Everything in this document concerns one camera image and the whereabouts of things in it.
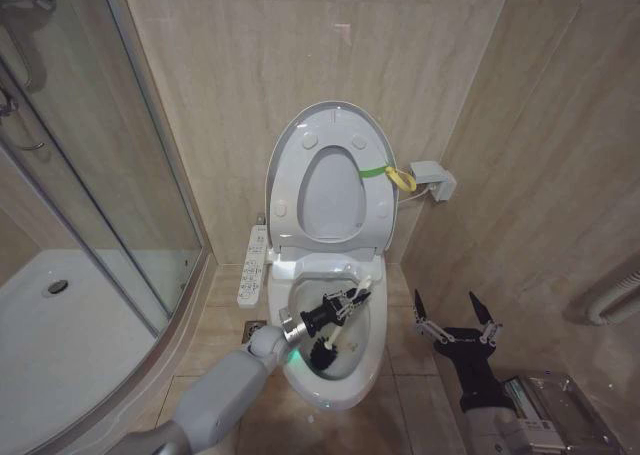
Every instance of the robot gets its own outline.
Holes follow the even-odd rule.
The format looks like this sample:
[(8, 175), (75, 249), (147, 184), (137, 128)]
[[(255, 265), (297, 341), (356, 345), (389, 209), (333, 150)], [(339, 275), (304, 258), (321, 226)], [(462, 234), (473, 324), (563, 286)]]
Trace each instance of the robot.
[[(355, 292), (325, 295), (322, 305), (300, 314), (299, 323), (260, 328), (246, 345), (226, 355), (184, 393), (171, 420), (154, 430), (126, 435), (108, 455), (191, 455), (213, 447), (234, 427), (262, 392), (267, 377), (285, 363), (303, 337), (313, 336), (329, 323), (341, 325), (345, 316), (366, 300), (368, 293)], [(518, 436), (521, 431), (514, 404), (488, 363), (502, 325), (493, 321), (473, 293), (470, 297), (483, 330), (440, 328), (427, 318), (417, 291), (416, 328), (433, 339), (436, 351), (455, 366), (463, 391), (460, 407), (470, 422), (476, 454), (509, 455), (524, 447), (526, 440)]]

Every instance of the bidet control panel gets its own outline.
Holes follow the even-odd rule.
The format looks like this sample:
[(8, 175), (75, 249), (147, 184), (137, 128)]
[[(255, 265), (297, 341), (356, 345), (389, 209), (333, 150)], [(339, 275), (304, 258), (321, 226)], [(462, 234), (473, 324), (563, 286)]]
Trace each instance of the bidet control panel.
[(260, 298), (262, 279), (264, 278), (264, 261), (267, 253), (267, 226), (254, 225), (249, 237), (247, 256), (242, 267), (242, 278), (238, 289), (238, 305), (240, 308), (253, 308)]

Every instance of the bathroom wall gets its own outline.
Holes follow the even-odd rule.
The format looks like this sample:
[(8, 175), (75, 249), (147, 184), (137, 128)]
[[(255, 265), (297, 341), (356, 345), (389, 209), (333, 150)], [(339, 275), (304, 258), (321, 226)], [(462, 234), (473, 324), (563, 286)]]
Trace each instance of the bathroom wall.
[[(0, 13), (0, 56), (19, 83), (31, 68), (30, 101), (118, 234), (132, 249), (194, 249), (198, 245), (163, 147), (106, 0), (57, 0), (53, 12), (5, 4)], [(13, 29), (15, 41), (8, 36)], [(6, 120), (7, 138), (30, 145), (20, 112)], [(27, 164), (59, 205), (74, 207), (76, 225), (90, 244), (113, 248), (111, 233), (69, 182), (65, 163), (47, 147)]]
[(38, 251), (50, 248), (76, 248), (67, 229), (58, 221), (33, 187), (22, 177), (5, 151), (0, 148), (0, 210), (17, 225), (20, 232), (37, 245)]
[(36, 242), (0, 208), (0, 286), (39, 251)]
[(439, 160), (503, 1), (128, 0), (218, 261), (244, 260), (275, 140), (310, 104), (362, 106), (400, 166)]
[(506, 1), (443, 158), (457, 191), (402, 261), (445, 325), (474, 321), (474, 290), (505, 324), (494, 366), (568, 372), (629, 453), (640, 316), (594, 327), (580, 310), (640, 266), (639, 1)]

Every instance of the toilet brush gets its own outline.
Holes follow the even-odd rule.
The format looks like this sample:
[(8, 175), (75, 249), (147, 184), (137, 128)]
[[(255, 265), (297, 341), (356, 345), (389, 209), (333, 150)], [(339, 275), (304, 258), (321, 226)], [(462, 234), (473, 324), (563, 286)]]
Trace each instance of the toilet brush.
[[(370, 286), (371, 277), (366, 277), (360, 282), (358, 288), (355, 290), (353, 299), (366, 300), (371, 293), (368, 292)], [(313, 344), (313, 348), (309, 355), (309, 361), (316, 370), (326, 370), (336, 360), (336, 358), (338, 358), (338, 347), (336, 347), (334, 343), (338, 338), (338, 335), (340, 335), (340, 331), (342, 330), (344, 323), (342, 325), (337, 325), (336, 328), (333, 329), (329, 339), (320, 337), (316, 340), (316, 343)]]
[(316, 343), (313, 344), (309, 359), (311, 365), (313, 365), (313, 368), (316, 370), (326, 370), (338, 357), (338, 347), (333, 343), (336, 341), (336, 338), (338, 338), (338, 335), (340, 335), (340, 330), (342, 330), (342, 326), (336, 326), (329, 339), (320, 337), (316, 340)]

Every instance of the shower glass panel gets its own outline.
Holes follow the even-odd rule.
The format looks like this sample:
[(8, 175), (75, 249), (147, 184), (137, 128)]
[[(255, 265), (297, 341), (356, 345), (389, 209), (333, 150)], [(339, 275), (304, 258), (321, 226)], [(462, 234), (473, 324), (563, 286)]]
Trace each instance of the shower glass panel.
[(16, 85), (117, 238), (100, 256), (126, 264), (124, 250), (171, 314), (201, 243), (107, 0), (4, 4), (0, 27)]
[[(49, 137), (36, 115), (30, 110), (27, 101), (18, 93), (19, 87), (12, 83), (9, 74), (2, 67), (0, 67), (0, 86), (8, 93), (14, 94), (19, 107), (10, 116), (0, 119), (2, 123), (0, 145), (6, 149), (7, 156), (11, 154), (16, 162), (36, 180), (80, 236), (82, 242), (103, 262), (105, 270), (126, 293), (132, 308), (138, 312), (152, 333), (159, 333), (168, 323), (166, 311), (144, 277), (140, 275), (135, 264), (128, 258), (127, 251), (72, 168), (66, 163), (55, 141)], [(39, 144), (44, 145), (37, 150), (19, 148)], [(5, 203), (11, 205), (13, 202), (9, 199)]]
[[(38, 163), (71, 200), (73, 179), (46, 150)], [(80, 225), (111, 243), (90, 202), (73, 203)], [(134, 289), (126, 268), (118, 275)], [(140, 295), (160, 328), (166, 321), (153, 294)], [(89, 412), (151, 350), (154, 331), (0, 146), (0, 455), (26, 453)]]

